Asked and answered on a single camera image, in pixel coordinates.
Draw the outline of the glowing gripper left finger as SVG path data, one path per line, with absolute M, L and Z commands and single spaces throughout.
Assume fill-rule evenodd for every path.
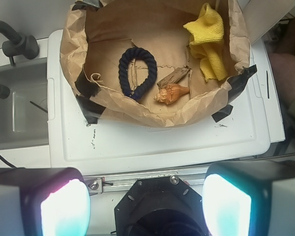
M 84 236 L 90 196 L 75 168 L 0 168 L 0 236 Z

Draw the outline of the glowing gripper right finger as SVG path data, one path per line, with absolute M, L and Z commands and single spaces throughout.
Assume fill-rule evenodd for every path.
M 295 161 L 222 161 L 202 189 L 213 236 L 295 236 Z

